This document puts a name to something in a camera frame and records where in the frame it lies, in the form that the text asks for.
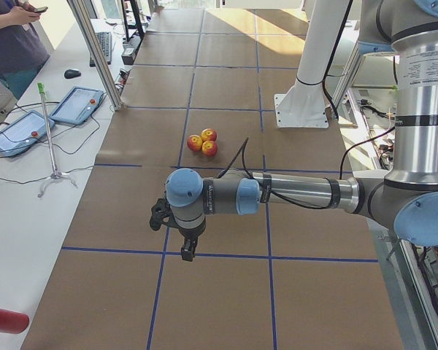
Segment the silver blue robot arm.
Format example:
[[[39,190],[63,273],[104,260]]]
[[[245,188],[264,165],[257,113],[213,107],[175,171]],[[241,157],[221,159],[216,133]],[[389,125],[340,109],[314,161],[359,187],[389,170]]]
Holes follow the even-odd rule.
[[[181,168],[166,180],[150,227],[184,238],[194,258],[211,214],[254,214],[262,203],[342,209],[373,219],[399,239],[438,245],[438,1],[364,1],[358,50],[399,57],[392,169],[382,178],[319,179],[224,169],[215,178]]]

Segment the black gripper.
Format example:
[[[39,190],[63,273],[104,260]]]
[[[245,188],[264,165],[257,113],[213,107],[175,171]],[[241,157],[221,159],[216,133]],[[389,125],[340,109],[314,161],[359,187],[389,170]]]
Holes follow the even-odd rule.
[[[196,256],[197,239],[205,231],[206,219],[200,217],[194,222],[185,222],[185,225],[186,227],[178,227],[180,234],[185,238],[180,253],[182,260],[193,261]]]

